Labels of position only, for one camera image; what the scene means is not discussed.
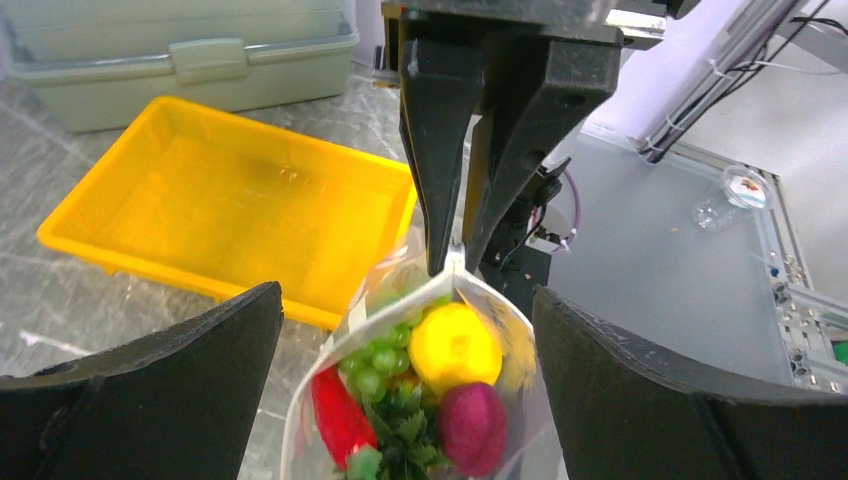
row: green leafy herb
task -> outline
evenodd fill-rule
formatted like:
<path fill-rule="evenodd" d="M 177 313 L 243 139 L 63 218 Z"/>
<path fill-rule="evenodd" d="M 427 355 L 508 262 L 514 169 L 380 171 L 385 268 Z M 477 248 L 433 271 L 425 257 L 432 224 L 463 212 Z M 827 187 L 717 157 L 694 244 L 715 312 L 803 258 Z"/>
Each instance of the green leafy herb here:
<path fill-rule="evenodd" d="M 437 406 L 426 396 L 396 390 L 363 409 L 383 454 L 378 479 L 428 480 L 428 470 L 451 465 L 438 443 Z"/>

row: plastic bag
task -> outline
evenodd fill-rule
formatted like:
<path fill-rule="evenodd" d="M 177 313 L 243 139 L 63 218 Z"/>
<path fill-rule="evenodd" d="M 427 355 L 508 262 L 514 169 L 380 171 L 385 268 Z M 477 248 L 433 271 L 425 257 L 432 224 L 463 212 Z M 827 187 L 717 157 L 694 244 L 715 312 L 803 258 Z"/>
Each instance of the plastic bag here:
<path fill-rule="evenodd" d="M 318 406 L 318 410 L 319 413 L 324 412 L 324 418 L 326 418 L 326 412 L 332 410 L 334 412 L 332 418 L 335 420 L 330 421 L 346 419 L 346 423 L 340 424 L 340 428 L 344 430 L 358 428 L 351 425 L 357 425 L 356 419 L 361 419 L 364 414 L 372 426 L 380 422 L 383 427 L 375 429 L 379 432 L 376 449 L 391 451 L 380 452 L 382 457 L 379 459 L 377 475 L 374 478 L 377 480 L 466 478 L 466 475 L 461 474 L 460 471 L 463 468 L 467 471 L 468 467 L 461 468 L 448 458 L 451 455 L 442 449 L 441 439 L 445 437 L 438 433 L 441 425 L 434 425 L 434 422 L 438 423 L 436 416 L 439 410 L 446 408 L 445 402 L 441 400 L 449 394 L 445 391 L 436 392 L 443 390 L 444 388 L 441 388 L 443 386 L 436 386 L 439 387 L 436 388 L 430 385 L 442 382 L 441 377 L 433 380 L 436 377 L 428 379 L 425 375 L 417 375 L 419 369 L 412 366 L 403 374 L 390 371 L 387 374 L 388 378 L 383 375 L 381 387 L 364 392 L 358 387 L 365 385 L 370 389 L 374 384 L 364 380 L 359 382 L 359 380 L 365 377 L 371 378 L 370 372 L 363 374 L 361 369 L 352 370 L 357 368 L 355 365 L 358 364 L 367 364 L 369 369 L 376 367 L 377 353 L 370 350 L 370 347 L 376 345 L 376 348 L 382 348 L 382 352 L 386 353 L 386 349 L 389 348 L 386 346 L 387 341 L 392 345 L 391 348 L 395 349 L 395 357 L 402 356 L 397 352 L 411 351 L 413 348 L 411 344 L 406 348 L 398 347 L 406 345 L 406 339 L 398 338 L 402 335 L 397 332 L 402 334 L 407 326 L 415 325 L 411 329 L 414 337 L 417 335 L 415 329 L 422 325 L 420 323 L 422 317 L 432 314 L 434 310 L 449 302 L 470 307 L 503 354 L 494 388 L 507 415 L 506 445 L 499 458 L 498 467 L 485 475 L 475 474 L 474 478 L 493 480 L 564 478 L 561 450 L 536 358 L 532 326 L 506 298 L 465 269 L 464 252 L 461 247 L 453 247 L 448 254 L 442 273 L 429 278 L 426 271 L 423 240 L 420 236 L 410 235 L 404 246 L 369 272 L 345 320 L 323 345 L 318 360 L 295 391 L 289 406 L 283 439 L 282 480 L 360 480 L 355 475 L 351 476 L 341 471 L 338 465 L 339 443 L 344 444 L 346 441 L 350 443 L 350 436 L 348 435 L 347 439 L 331 439 L 334 443 L 331 449 L 335 451 L 335 456 L 331 456 L 327 445 L 322 440 L 322 433 L 327 432 L 319 429 L 318 423 L 321 421 L 316 422 L 314 395 L 325 388 L 327 375 L 333 377 L 330 380 L 331 384 L 343 379 L 350 398 L 357 400 L 362 408 L 359 412 L 345 411 L 347 410 L 345 405 L 350 405 L 350 398 L 347 399 L 348 403 L 345 403 L 339 398 L 328 401 L 319 396 L 317 398 L 322 405 Z M 402 361 L 400 363 L 398 368 L 402 369 Z M 401 398 L 413 399 L 411 409 L 406 409 L 407 404 L 404 402 L 407 400 L 398 400 Z M 404 405 L 403 409 L 394 408 L 398 402 Z M 415 437 L 414 444 L 404 443 L 402 439 L 406 437 L 402 433 L 399 435 L 398 431 L 393 431 L 391 428 L 386 430 L 381 419 L 374 418 L 375 415 L 377 417 L 403 415 L 402 418 L 389 418 L 394 425 L 402 425 L 408 420 L 407 414 L 417 413 L 416 407 L 422 407 L 424 410 L 421 415 L 414 416 L 424 418 L 425 426 L 422 428 L 427 430 L 426 432 L 422 430 L 422 434 Z M 332 426 L 327 426 L 326 422 L 322 428 L 332 430 Z M 420 443 L 426 443 L 425 447 L 433 446 L 437 449 L 437 455 L 434 454 L 430 461 L 413 462 L 415 465 L 422 466 L 423 471 L 426 472 L 423 477 L 420 471 L 417 472 L 417 476 L 404 473 L 405 469 L 415 470 L 417 467 L 410 467 L 403 463 L 411 461 L 408 457 L 413 454 L 410 452 L 415 452 L 416 461 L 422 460 L 421 452 L 433 453 L 426 448 L 421 450 L 419 447 L 423 447 Z M 396 448 L 397 445 L 402 445 L 402 448 Z"/>

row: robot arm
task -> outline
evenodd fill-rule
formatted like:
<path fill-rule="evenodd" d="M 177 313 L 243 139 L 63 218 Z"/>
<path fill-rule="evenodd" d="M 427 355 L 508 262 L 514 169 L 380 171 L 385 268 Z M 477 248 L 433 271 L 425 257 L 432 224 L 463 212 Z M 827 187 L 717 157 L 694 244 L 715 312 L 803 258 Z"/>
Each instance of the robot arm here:
<path fill-rule="evenodd" d="M 400 131 L 424 211 L 428 268 L 441 271 L 472 136 L 462 240 L 467 265 L 516 268 L 532 211 L 568 155 L 543 163 L 615 91 L 621 48 L 650 48 L 666 15 L 697 0 L 391 0 L 384 76 L 401 89 Z M 508 265 L 503 265 L 509 257 Z"/>

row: gray storage box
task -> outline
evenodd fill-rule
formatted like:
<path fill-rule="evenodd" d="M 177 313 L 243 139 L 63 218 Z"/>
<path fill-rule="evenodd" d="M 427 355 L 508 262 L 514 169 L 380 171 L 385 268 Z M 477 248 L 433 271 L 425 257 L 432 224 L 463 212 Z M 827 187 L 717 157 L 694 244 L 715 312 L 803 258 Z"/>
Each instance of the gray storage box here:
<path fill-rule="evenodd" d="M 241 38 L 248 45 L 353 31 L 352 0 L 0 0 L 32 61 L 99 60 L 167 52 L 172 43 Z"/>
<path fill-rule="evenodd" d="M 229 111 L 338 95 L 356 33 L 245 46 L 239 38 L 175 43 L 162 55 L 12 64 L 70 131 L 125 127 L 154 98 L 174 95 Z"/>
<path fill-rule="evenodd" d="M 13 62 L 70 131 L 129 125 L 160 95 L 237 111 L 338 95 L 352 0 L 0 0 Z"/>

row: clear plastic bag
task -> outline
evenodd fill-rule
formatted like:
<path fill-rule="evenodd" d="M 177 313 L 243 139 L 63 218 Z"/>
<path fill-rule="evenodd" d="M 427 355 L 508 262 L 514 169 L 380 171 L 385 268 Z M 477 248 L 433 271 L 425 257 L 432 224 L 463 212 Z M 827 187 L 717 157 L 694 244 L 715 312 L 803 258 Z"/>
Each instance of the clear plastic bag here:
<path fill-rule="evenodd" d="M 410 235 L 403 247 L 375 266 L 368 274 L 345 320 L 324 344 L 318 360 L 295 391 L 289 406 L 283 439 L 282 480 L 360 480 L 346 476 L 340 471 L 322 440 L 324 432 L 320 431 L 316 422 L 316 405 L 313 403 L 315 394 L 313 387 L 317 385 L 316 376 L 330 371 L 335 372 L 337 367 L 338 371 L 344 372 L 345 365 L 350 366 L 358 362 L 360 352 L 368 350 L 369 346 L 375 344 L 378 345 L 377 348 L 380 348 L 379 341 L 385 338 L 387 332 L 390 336 L 395 335 L 396 332 L 402 332 L 406 328 L 404 325 L 410 324 L 417 324 L 414 328 L 418 328 L 421 325 L 418 322 L 422 321 L 422 315 L 431 314 L 434 309 L 448 303 L 449 299 L 471 308 L 476 318 L 485 326 L 486 331 L 495 339 L 503 354 L 494 389 L 507 416 L 505 448 L 496 469 L 474 478 L 493 480 L 564 478 L 561 450 L 536 357 L 532 326 L 506 298 L 465 269 L 464 252 L 461 247 L 452 248 L 442 273 L 429 278 L 426 272 L 423 240 L 418 235 Z M 354 372 L 344 381 L 348 391 L 353 398 L 359 400 L 360 405 L 369 404 L 364 410 L 366 416 L 372 420 L 371 424 L 375 423 L 373 415 L 378 407 L 387 405 L 386 402 L 389 400 L 385 400 L 386 398 L 391 398 L 391 402 L 400 398 L 402 387 L 405 385 L 403 382 L 410 378 L 420 377 L 414 395 L 421 399 L 421 405 L 424 405 L 424 399 L 430 399 L 427 400 L 431 402 L 428 403 L 428 408 L 436 410 L 446 408 L 445 402 L 439 403 L 446 393 L 436 393 L 440 388 L 437 385 L 430 385 L 438 384 L 442 382 L 442 379 L 430 382 L 431 379 L 425 378 L 425 375 L 415 375 L 418 373 L 417 367 L 409 367 L 406 374 L 383 380 L 383 383 L 388 385 L 388 393 L 383 393 L 380 397 L 383 400 L 372 406 L 366 398 L 366 393 L 357 391 L 354 385 L 353 376 L 360 375 L 360 372 L 361 370 Z M 381 393 L 379 391 L 374 395 L 379 396 Z M 318 408 L 327 410 L 328 406 Z M 351 417 L 349 412 L 343 411 L 343 408 L 338 406 L 330 408 L 335 408 L 337 413 L 334 415 L 340 418 Z M 441 429 L 441 424 L 432 425 L 434 418 L 431 415 L 425 417 L 427 420 L 425 424 L 429 422 L 431 428 Z M 428 438 L 432 440 L 437 436 L 432 435 Z M 384 442 L 383 435 L 378 435 L 378 450 L 390 443 Z M 440 449 L 441 445 L 436 444 L 435 448 Z M 390 464 L 397 463 L 396 453 L 381 452 L 383 457 L 380 461 L 379 474 L 376 476 L 377 480 L 422 478 L 399 475 L 397 469 L 391 470 L 391 474 L 386 474 L 385 470 Z M 394 455 L 393 460 L 388 460 L 387 455 Z M 423 478 L 467 478 L 459 473 L 462 469 L 449 461 L 448 456 L 439 456 L 439 461 L 425 462 L 423 465 L 425 465 L 426 475 Z M 525 461 L 529 458 L 533 459 L 532 462 Z"/>

